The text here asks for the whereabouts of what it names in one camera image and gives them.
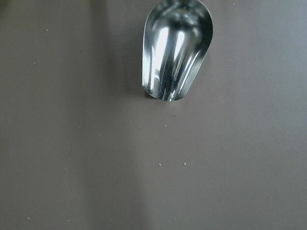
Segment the silver metal scoop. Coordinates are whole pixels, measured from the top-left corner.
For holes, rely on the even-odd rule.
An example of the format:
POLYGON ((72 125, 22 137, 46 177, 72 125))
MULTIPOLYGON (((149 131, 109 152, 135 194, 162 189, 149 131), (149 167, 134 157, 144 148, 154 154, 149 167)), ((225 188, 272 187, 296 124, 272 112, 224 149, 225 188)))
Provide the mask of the silver metal scoop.
POLYGON ((149 13, 143 33, 142 86, 155 99, 188 94, 213 39, 213 21, 199 0, 163 0, 149 13))

